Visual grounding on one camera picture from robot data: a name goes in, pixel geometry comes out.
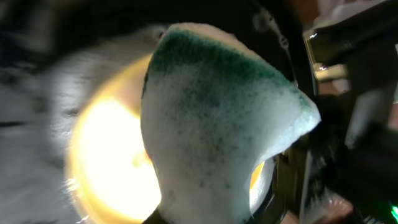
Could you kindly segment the green yellow sponge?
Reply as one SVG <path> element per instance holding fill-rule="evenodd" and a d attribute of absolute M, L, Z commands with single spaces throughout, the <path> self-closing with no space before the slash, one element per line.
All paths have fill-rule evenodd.
<path fill-rule="evenodd" d="M 225 31 L 179 23 L 147 69 L 141 132 L 167 223 L 246 223 L 254 169 L 313 130 L 316 104 Z"/>

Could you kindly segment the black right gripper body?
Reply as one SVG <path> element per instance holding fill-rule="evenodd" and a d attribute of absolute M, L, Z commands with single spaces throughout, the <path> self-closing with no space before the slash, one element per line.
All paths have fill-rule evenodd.
<path fill-rule="evenodd" d="M 333 195 L 353 211 L 343 223 L 397 222 L 397 132 L 388 127 L 397 84 L 395 18 L 351 18 L 292 41 L 298 86 L 317 104 L 322 121 L 285 156 L 273 176 L 273 221 L 288 211 L 300 222 L 316 219 Z M 341 65 L 350 90 L 319 95 L 309 53 L 327 66 Z"/>

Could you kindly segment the yellow plate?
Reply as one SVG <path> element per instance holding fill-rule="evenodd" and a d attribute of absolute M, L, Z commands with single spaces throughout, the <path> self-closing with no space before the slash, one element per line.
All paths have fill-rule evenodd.
<path fill-rule="evenodd" d="M 160 202 L 141 138 L 146 55 L 99 87 L 78 117 L 67 150 L 67 189 L 82 223 L 142 223 Z"/>

